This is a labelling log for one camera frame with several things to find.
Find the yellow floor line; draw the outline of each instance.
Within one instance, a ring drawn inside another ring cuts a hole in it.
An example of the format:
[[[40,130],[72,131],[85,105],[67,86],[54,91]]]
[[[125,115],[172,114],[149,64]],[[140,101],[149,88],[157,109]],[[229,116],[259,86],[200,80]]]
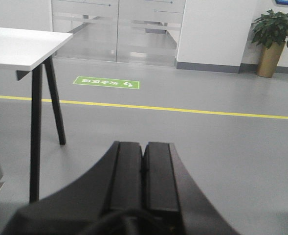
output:
[[[0,95],[0,99],[31,100],[31,98],[29,98],[29,97],[6,96],[6,95]],[[51,99],[42,99],[42,102],[51,102]],[[73,101],[73,100],[60,100],[60,103],[118,107],[118,108],[131,108],[131,109],[161,110],[161,111],[173,111],[173,112],[194,113],[194,114],[212,114],[212,115],[224,115],[224,116],[238,116],[238,117],[252,117],[252,118],[273,118],[273,119],[287,119],[288,120],[288,116],[277,116],[277,115],[229,113],[229,112],[204,111],[204,110],[194,110],[194,109],[178,109],[178,108],[128,105],[128,104],[110,104],[110,103],[84,102],[84,101]]]

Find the gray floor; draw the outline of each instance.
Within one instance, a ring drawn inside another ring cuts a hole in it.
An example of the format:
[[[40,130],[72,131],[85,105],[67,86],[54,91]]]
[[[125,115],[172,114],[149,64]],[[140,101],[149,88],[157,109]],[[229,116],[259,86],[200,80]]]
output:
[[[60,99],[288,116],[288,74],[272,79],[172,67],[55,59]],[[77,76],[137,80],[140,90],[74,85]],[[30,76],[0,70],[0,95],[30,97]],[[49,98],[43,83],[43,98]],[[186,168],[243,235],[288,235],[288,120],[62,104],[58,145],[43,103],[41,198],[82,175],[113,141],[173,142]],[[0,99],[0,231],[28,201],[30,101]]]

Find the glass door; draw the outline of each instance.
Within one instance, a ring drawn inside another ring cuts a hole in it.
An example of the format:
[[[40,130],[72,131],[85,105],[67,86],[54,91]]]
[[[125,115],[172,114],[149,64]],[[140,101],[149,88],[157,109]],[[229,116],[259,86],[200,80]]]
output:
[[[185,0],[52,0],[58,56],[173,66]]]
[[[185,0],[119,0],[117,62],[173,66]]]
[[[58,56],[116,61],[118,0],[52,0],[55,32],[74,33]]]

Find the green plant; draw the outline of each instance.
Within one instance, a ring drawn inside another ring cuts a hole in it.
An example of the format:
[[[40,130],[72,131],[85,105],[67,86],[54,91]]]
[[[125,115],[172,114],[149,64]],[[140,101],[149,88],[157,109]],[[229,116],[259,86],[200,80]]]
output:
[[[286,46],[288,47],[288,13],[268,10],[268,15],[262,14],[261,17],[254,21],[256,26],[253,29],[254,38],[252,42],[258,42],[266,48],[270,48],[273,42],[281,45],[287,39]]]

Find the potted plant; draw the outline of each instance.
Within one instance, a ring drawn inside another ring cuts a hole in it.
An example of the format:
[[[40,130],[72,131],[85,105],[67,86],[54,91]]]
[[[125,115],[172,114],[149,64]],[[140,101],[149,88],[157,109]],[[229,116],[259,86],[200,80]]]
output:
[[[273,10],[267,13],[254,21],[252,40],[263,45],[257,69],[262,77],[273,76],[285,45],[288,48],[288,13],[274,13]]]

